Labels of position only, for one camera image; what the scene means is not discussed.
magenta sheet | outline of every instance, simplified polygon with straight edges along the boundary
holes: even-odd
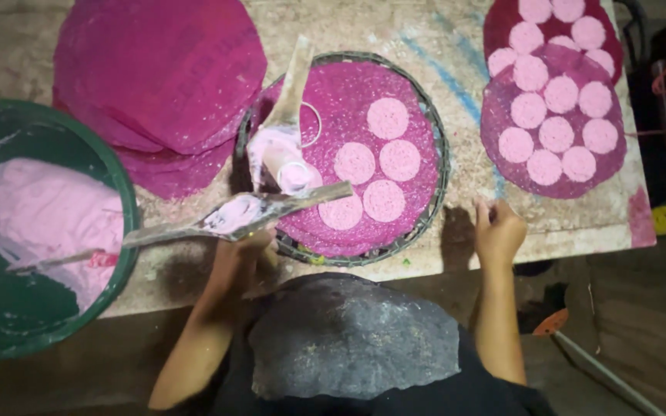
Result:
[[[579,89],[582,89],[591,81],[599,81],[611,91],[613,103],[610,111],[603,118],[611,122],[617,130],[618,141],[615,148],[606,154],[593,153],[597,163],[597,171],[589,180],[585,182],[571,181],[563,173],[559,181],[549,186],[539,185],[530,179],[526,162],[511,163],[505,160],[498,148],[499,137],[505,129],[515,127],[511,119],[511,102],[523,92],[513,81],[512,66],[493,78],[485,88],[482,106],[482,142],[488,156],[497,165],[500,173],[521,189],[551,198],[579,198],[613,176],[623,166],[624,156],[626,155],[626,140],[623,133],[621,106],[606,71],[595,61],[574,50],[552,44],[544,45],[534,51],[532,55],[540,57],[546,63],[550,78],[567,75],[575,81]],[[549,110],[546,118],[552,116],[562,116],[569,121],[575,132],[572,146],[584,146],[582,128],[590,120],[590,117],[583,114],[579,106],[575,106],[569,112],[561,115],[554,114]],[[533,139],[533,150],[542,149],[543,146],[538,137],[539,128],[529,129],[528,132]]]
[[[268,114],[281,86],[279,83],[265,90],[254,105],[254,128],[260,113]],[[303,99],[319,111],[323,129],[312,146],[303,148],[303,157],[320,171],[323,184],[329,185],[340,181],[333,167],[338,149],[350,141],[368,146],[375,155],[377,166],[371,178],[361,185],[354,185],[356,194],[362,198],[367,185],[387,179],[380,167],[379,154],[390,140],[376,137],[367,124],[369,106],[385,97],[401,100],[407,108],[408,126],[397,139],[412,142],[422,158],[420,170],[413,179],[397,182],[405,196],[405,210],[398,219],[388,223],[377,222],[365,212],[360,222],[349,230],[334,230],[325,225],[317,208],[282,218],[278,229],[314,252],[327,256],[358,255],[390,244],[411,231],[418,216],[428,206],[438,178],[438,156],[431,124],[422,114],[410,82],[378,64],[342,62],[311,69]],[[301,129],[303,144],[318,131],[317,118],[305,107],[301,109]]]
[[[483,34],[486,61],[495,50],[509,46],[508,36],[510,35],[511,29],[517,23],[523,21],[523,17],[521,17],[518,11],[519,1],[520,0],[495,0],[495,3],[493,3],[490,11],[485,16]],[[616,38],[616,31],[613,24],[608,18],[605,10],[600,5],[600,1],[584,0],[584,3],[584,15],[598,19],[605,28],[605,42],[600,49],[610,53],[610,56],[613,58],[615,68],[613,84],[615,85],[621,77],[623,66],[623,49],[621,42]],[[544,33],[544,39],[546,42],[558,35],[572,37],[572,23],[562,22],[555,15],[551,15],[549,20],[545,23],[539,23],[538,27],[541,29],[541,32]]]

powder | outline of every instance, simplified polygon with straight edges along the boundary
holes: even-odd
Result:
[[[582,49],[598,49],[605,43],[603,23],[589,15],[580,18],[572,24],[572,39]]]
[[[405,210],[405,196],[393,181],[374,181],[364,191],[364,210],[375,221],[388,223]]]
[[[519,0],[518,13],[530,23],[544,23],[551,17],[549,0]]]
[[[521,22],[516,24],[511,29],[511,34],[508,37],[508,44],[519,55],[531,53],[543,43],[544,33],[534,23]]]
[[[384,145],[380,152],[382,172],[393,181],[409,181],[420,170],[418,148],[405,140],[393,140]]]
[[[318,205],[320,219],[333,230],[348,230],[361,220],[364,208],[359,195],[337,199]]]
[[[584,0],[551,0],[554,16],[564,23],[578,20],[585,12]]]
[[[550,117],[539,128],[539,141],[547,150],[561,153],[572,146],[574,131],[564,117]]]
[[[122,203],[114,189],[42,161],[15,158],[0,164],[0,255],[8,262],[30,264],[88,249],[116,254],[122,235]],[[42,274],[73,290],[83,313],[113,271],[81,261]]]
[[[528,176],[539,185],[548,186],[559,181],[562,161],[548,150],[537,150],[526,163]]]
[[[588,149],[605,155],[615,149],[618,130],[605,118],[593,118],[582,128],[582,140]]]
[[[579,109],[592,118],[605,116],[613,105],[613,98],[608,87],[600,81],[587,83],[579,91]]]
[[[350,141],[338,149],[333,170],[341,181],[361,185],[374,175],[376,165],[374,153],[367,146]]]
[[[610,53],[602,49],[593,49],[589,50],[585,56],[597,62],[613,78],[614,73],[616,73],[616,67],[613,62],[613,56]]]
[[[366,121],[376,137],[392,140],[408,129],[408,109],[398,99],[378,99],[369,107]]]
[[[518,127],[508,127],[500,133],[498,141],[500,155],[511,163],[528,160],[533,153],[533,139],[527,131]]]
[[[580,51],[579,46],[577,46],[576,43],[570,38],[569,36],[565,35],[559,35],[559,36],[554,36],[553,38],[549,39],[550,44],[558,44],[563,47],[568,47],[571,50],[576,50],[577,52]]]
[[[537,91],[549,80],[549,72],[541,58],[522,55],[513,66],[513,80],[523,91]]]
[[[562,156],[562,171],[572,181],[589,181],[595,175],[595,170],[595,157],[585,147],[572,147]]]
[[[225,203],[204,220],[204,230],[217,234],[230,234],[260,216],[263,203],[252,195],[241,195]]]
[[[577,105],[579,89],[568,76],[561,75],[551,79],[544,89],[546,108],[558,114],[564,114]]]
[[[535,129],[545,117],[546,105],[535,92],[524,92],[511,103],[511,118],[519,127]]]

